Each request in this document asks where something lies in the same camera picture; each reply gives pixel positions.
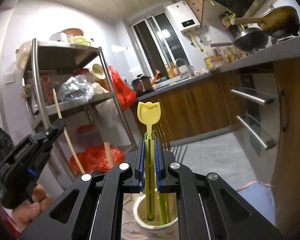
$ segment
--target triangular cutout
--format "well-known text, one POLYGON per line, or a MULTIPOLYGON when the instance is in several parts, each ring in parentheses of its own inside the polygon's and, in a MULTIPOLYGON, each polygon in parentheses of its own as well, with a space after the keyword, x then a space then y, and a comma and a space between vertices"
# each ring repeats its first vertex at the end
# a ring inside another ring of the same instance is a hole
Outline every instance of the triangular cutout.
POLYGON ((65 199, 60 202, 51 212, 50 217, 54 220, 57 220, 63 224, 66 224, 71 215, 74 203, 78 198, 80 190, 73 190, 65 199))
POLYGON ((235 224, 250 217, 250 212, 227 190, 221 189, 220 194, 232 223, 235 224))

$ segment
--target faucet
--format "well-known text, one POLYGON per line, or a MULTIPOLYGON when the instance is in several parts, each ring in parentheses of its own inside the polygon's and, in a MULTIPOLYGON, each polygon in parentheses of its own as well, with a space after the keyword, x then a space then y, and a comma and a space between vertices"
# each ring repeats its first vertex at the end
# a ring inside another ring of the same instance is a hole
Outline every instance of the faucet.
POLYGON ((177 61, 178 61, 178 60, 181 60, 181 61, 183 61, 183 62, 185 63, 186 67, 188 68, 188 70, 189 70, 189 72, 190 72, 190 77, 194 77, 195 74, 194 74, 194 71, 191 69, 191 66, 188 65, 187 62, 186 62, 183 58, 177 58, 176 61, 174 62, 174 65, 175 65, 176 68, 178 69, 180 78, 182 78, 183 75, 182 75, 182 73, 180 72, 179 67, 178 67, 178 65, 177 65, 177 61))

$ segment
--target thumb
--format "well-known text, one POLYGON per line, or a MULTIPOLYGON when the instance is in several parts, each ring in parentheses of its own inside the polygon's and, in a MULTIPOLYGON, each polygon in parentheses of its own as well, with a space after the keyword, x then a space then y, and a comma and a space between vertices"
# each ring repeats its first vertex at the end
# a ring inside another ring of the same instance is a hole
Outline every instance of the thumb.
POLYGON ((31 222, 31 219, 36 218, 41 213, 38 202, 22 203, 12 211, 12 219, 20 230, 25 229, 31 222))

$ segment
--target stainless steel rack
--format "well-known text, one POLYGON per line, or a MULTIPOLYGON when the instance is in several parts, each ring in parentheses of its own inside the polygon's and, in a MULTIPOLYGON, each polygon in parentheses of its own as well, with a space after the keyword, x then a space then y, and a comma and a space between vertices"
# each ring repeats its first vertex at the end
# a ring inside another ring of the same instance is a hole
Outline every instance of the stainless steel rack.
MULTIPOLYGON (((26 109, 31 123, 31 127, 34 132, 37 132, 42 128, 47 129, 50 126, 51 121, 57 118, 56 106, 45 105, 42 87, 40 83, 39 71, 56 70, 58 74, 72 74, 73 70, 85 67, 96 57, 100 57, 102 67, 106 74, 106 80, 109 84, 109 93, 95 95, 86 104, 80 101, 62 102, 59 104, 62 116, 63 118, 66 118, 72 114, 76 114, 83 111, 88 105, 90 105, 91 108, 102 103, 105 100, 113 98, 116 108, 118 110, 119 117, 122 121, 122 124, 127 132, 128 138, 131 143, 130 147, 125 146, 125 150, 129 151, 130 149, 136 147, 136 142, 134 140, 130 127, 123 114, 119 100, 115 93, 114 85, 110 78, 101 47, 93 48, 71 44, 67 42, 38 41, 37 39, 32 40, 31 53, 29 53, 28 55, 26 67, 23 73, 23 85, 26 85, 26 80, 28 80, 29 78, 33 79, 33 95, 37 104, 37 111, 33 111, 31 98, 26 98, 26 109)), ((61 165, 61 168, 67 174, 70 182, 75 181, 75 176, 70 169, 68 160, 65 157, 58 141, 54 143, 53 151, 54 154, 51 155, 51 158, 48 162, 48 166, 54 173, 55 177, 58 179, 58 175, 60 174, 60 169, 59 167, 57 167, 58 165, 56 164, 57 159, 61 165)))

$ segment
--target blue gripper pad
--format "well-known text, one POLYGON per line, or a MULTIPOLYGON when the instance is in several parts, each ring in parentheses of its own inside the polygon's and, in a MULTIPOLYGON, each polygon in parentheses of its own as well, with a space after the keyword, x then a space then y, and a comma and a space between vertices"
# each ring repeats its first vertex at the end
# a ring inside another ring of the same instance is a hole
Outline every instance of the blue gripper pad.
POLYGON ((155 178, 157 181, 157 190, 161 190, 161 170, 160 170, 160 161, 159 161, 159 149, 160 141, 158 138, 154 139, 154 165, 155 165, 155 178))
POLYGON ((143 177, 144 177, 144 168, 145 168, 145 141, 142 141, 141 156, 140 156, 140 165, 139 165, 139 190, 143 189, 143 177))

